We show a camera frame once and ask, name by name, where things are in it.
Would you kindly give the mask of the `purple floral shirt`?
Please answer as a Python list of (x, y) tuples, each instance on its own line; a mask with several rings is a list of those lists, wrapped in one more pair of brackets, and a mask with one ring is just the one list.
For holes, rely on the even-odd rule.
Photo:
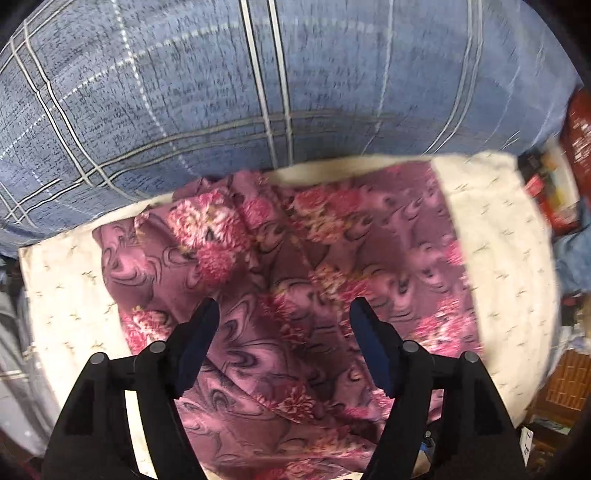
[(356, 298), (432, 353), (481, 347), (459, 239), (425, 161), (308, 187), (249, 171), (199, 179), (93, 238), (133, 353), (203, 299), (218, 303), (177, 409), (199, 461), (224, 479), (366, 468), (393, 402), (353, 337)]

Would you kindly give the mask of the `grey star-print pillow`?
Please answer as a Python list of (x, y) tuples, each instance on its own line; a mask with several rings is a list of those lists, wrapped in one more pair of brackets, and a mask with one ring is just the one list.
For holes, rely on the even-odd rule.
[(19, 262), (1, 258), (1, 431), (35, 457), (47, 449), (59, 406), (41, 366)]

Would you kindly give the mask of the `cream leaf-print pillow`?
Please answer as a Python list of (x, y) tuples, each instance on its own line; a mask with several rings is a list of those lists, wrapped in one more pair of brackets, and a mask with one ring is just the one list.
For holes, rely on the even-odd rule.
[[(276, 185), (308, 187), (411, 161), (428, 162), (438, 177), (477, 317), (481, 347), (473, 351), (484, 357), (511, 419), (519, 422), (546, 374), (559, 287), (548, 226), (513, 156), (485, 151), (469, 157), (352, 157), (262, 174)], [(34, 343), (59, 402), (92, 353), (135, 354), (104, 284), (94, 230), (169, 203), (176, 192), (21, 249)]]

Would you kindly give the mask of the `red box clutter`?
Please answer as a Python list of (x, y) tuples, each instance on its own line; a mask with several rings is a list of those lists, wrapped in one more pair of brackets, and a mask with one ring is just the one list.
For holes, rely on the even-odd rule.
[(536, 201), (555, 236), (579, 226), (580, 194), (568, 160), (560, 147), (530, 150), (518, 157), (525, 189)]

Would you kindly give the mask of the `red plastic bag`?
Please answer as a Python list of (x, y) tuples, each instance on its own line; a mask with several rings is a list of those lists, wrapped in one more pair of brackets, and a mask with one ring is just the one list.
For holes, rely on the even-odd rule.
[(590, 200), (591, 97), (579, 89), (570, 98), (560, 143), (572, 169), (579, 193)]

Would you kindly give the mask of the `blue plaid quilt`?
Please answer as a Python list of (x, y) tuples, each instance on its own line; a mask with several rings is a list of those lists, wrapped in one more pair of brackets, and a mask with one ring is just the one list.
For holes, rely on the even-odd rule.
[(5, 1), (1, 251), (197, 176), (518, 154), (585, 82), (535, 1)]

